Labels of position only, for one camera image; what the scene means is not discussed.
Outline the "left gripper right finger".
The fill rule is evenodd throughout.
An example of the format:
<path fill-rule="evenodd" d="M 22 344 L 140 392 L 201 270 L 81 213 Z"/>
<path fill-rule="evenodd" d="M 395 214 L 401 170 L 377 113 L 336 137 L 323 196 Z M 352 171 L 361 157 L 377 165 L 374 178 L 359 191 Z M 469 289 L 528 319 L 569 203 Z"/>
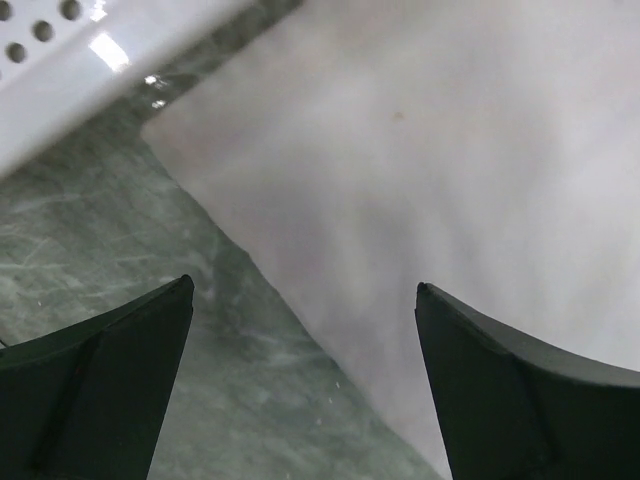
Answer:
<path fill-rule="evenodd" d="M 636 479 L 639 375 L 421 283 L 415 318 L 456 479 Z"/>

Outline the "cream white t shirt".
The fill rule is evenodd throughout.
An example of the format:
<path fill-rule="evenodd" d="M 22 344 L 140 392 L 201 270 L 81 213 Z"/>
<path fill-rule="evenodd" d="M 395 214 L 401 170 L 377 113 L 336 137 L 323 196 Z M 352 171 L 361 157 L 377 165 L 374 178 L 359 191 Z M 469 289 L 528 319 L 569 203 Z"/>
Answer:
<path fill-rule="evenodd" d="M 143 136 L 442 476 L 419 283 L 639 366 L 635 1 L 307 1 Z"/>

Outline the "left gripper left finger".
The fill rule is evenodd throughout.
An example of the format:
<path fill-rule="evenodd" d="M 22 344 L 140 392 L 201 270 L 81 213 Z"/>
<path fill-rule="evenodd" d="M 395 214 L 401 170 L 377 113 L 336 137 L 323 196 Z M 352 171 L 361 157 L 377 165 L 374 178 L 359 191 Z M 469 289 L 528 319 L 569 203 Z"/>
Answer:
<path fill-rule="evenodd" d="M 183 275 L 1 351 L 4 479 L 147 478 L 193 315 Z"/>

